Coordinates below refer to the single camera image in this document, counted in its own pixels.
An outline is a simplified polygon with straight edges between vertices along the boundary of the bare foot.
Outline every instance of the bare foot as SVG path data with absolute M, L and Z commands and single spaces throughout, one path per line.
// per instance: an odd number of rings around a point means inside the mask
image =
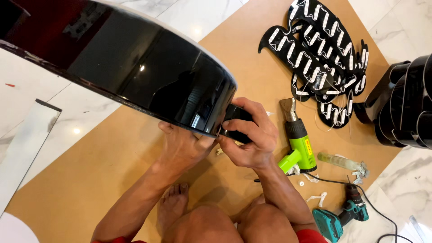
M 187 183 L 172 185 L 159 201 L 158 222 L 163 234 L 186 213 L 187 202 L 189 201 L 188 191 Z
M 261 193 L 261 195 L 252 200 L 248 206 L 246 206 L 242 211 L 240 211 L 240 213 L 237 215 L 237 217 L 235 217 L 233 222 L 241 224 L 241 220 L 249 214 L 251 208 L 263 203 L 266 203 L 266 199 L 264 198 L 264 193 Z

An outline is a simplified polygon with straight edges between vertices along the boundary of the power cord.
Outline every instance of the power cord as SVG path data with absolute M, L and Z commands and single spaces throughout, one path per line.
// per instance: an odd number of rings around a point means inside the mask
M 309 175 L 309 176 L 311 176 L 311 177 L 313 177 L 313 178 L 315 178 L 315 179 L 317 179 L 317 180 L 323 181 L 323 182 L 332 182 L 332 183 L 338 183 L 338 184 L 343 184 L 343 185 L 353 185 L 353 186 L 356 186 L 356 187 L 360 188 L 360 190 L 363 192 L 363 196 L 366 198 L 366 201 L 368 201 L 368 203 L 369 203 L 370 206 L 375 210 L 375 212 L 377 212 L 379 215 L 381 215 L 382 217 L 384 217 L 385 219 L 387 219 L 388 221 L 390 221 L 392 224 L 394 224 L 394 227 L 395 227 L 395 233 L 394 233 L 394 234 L 385 234 L 385 235 L 380 236 L 380 237 L 378 238 L 378 240 L 377 240 L 377 243 L 379 243 L 380 240 L 381 240 L 382 238 L 387 237 L 387 236 L 394 236 L 394 237 L 395 237 L 395 239 L 394 239 L 394 242 L 395 242 L 395 243 L 397 243 L 397 238 L 398 238 L 398 237 L 400 237 L 400 238 L 402 238 L 402 239 L 405 239 L 405 240 L 407 240 L 407 241 L 413 243 L 411 240 L 409 240 L 409 239 L 407 239 L 407 238 L 405 238 L 405 237 L 403 237 L 403 236 L 397 234 L 397 224 L 396 224 L 393 220 L 391 220 L 390 218 L 388 218 L 388 217 L 386 217 L 384 214 L 382 214 L 380 211 L 378 211 L 378 210 L 374 207 L 374 205 L 372 205 L 371 201 L 369 201 L 369 198 L 366 196 L 365 190 L 363 190 L 363 188 L 362 188 L 361 186 L 356 185 L 356 184 L 352 184 L 352 183 L 347 183 L 347 182 L 337 182 L 337 181 L 325 180 L 325 179 L 322 179 L 322 178 L 318 178 L 318 177 L 316 177 L 316 176 L 313 176 L 313 175 L 311 175 L 311 174 L 309 174 L 309 173 L 307 173 L 307 172 L 302 172 L 301 174 L 307 174 L 307 175 Z

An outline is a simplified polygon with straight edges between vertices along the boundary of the man's arm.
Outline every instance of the man's arm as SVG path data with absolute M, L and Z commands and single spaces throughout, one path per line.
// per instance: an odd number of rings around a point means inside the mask
M 235 165 L 252 168 L 257 173 L 266 202 L 284 212 L 295 232 L 302 229 L 319 232 L 308 205 L 274 161 L 278 131 L 263 106 L 246 98 L 234 99 L 232 103 L 249 112 L 254 122 L 234 119 L 224 122 L 223 128 L 242 132 L 253 142 L 238 147 L 232 139 L 220 136 L 222 150 Z
M 164 121 L 159 128 L 165 132 L 161 156 L 103 217 L 92 241 L 111 242 L 119 237 L 131 241 L 165 190 L 216 144 L 214 138 L 197 139 L 192 132 Z

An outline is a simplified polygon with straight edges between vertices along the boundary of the brown cardboard sheet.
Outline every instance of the brown cardboard sheet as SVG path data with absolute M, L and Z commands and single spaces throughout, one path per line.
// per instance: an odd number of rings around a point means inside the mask
M 261 36 L 273 25 L 286 26 L 290 0 L 250 0 L 200 44 L 218 57 L 238 81 L 236 96 L 245 96 L 262 103 L 275 113 L 270 119 L 280 131 L 276 159 L 287 152 L 283 130 L 283 115 L 279 100 L 292 97 L 292 72 L 269 50 L 257 53 Z M 349 32 L 354 46 L 364 39 L 369 47 L 367 84 L 355 102 L 365 100 L 388 64 L 371 36 L 347 0 L 322 0 L 336 14 Z M 371 175 L 365 179 L 367 189 L 400 151 L 381 146 L 375 139 L 372 126 L 361 124 L 355 115 L 349 125 L 339 130 L 315 122 L 316 103 L 312 100 L 297 105 L 297 113 L 305 123 L 315 155 L 320 152 L 338 153 L 355 161 L 365 161 Z M 73 145 L 32 181 L 19 190 L 6 212 L 23 220 L 41 243 L 89 242 L 93 229 L 107 210 L 150 166 L 162 148 L 163 134 L 158 120 L 122 106 L 85 137 Z M 236 167 L 225 154 L 215 151 L 179 181 L 190 184 L 189 208 L 210 202 L 228 215 L 238 213 L 250 200 L 262 193 L 251 169 Z M 317 161 L 321 178 L 346 181 L 351 172 Z M 327 182 L 311 183 L 303 176 L 290 180 L 304 198 L 327 192 L 324 209 L 338 213 L 344 199 L 343 187 Z M 299 187 L 302 180 L 305 186 Z M 308 203 L 310 208 L 318 200 Z M 156 209 L 150 213 L 136 239 L 149 243 L 160 242 L 156 227 Z

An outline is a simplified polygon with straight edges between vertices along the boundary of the man's left hand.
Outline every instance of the man's left hand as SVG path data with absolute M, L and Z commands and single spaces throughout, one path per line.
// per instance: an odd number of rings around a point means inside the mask
M 158 161 L 180 173 L 209 155 L 217 144 L 212 137 L 201 136 L 198 139 L 191 131 L 165 121 L 160 121 L 158 127 L 165 133 L 163 150 Z

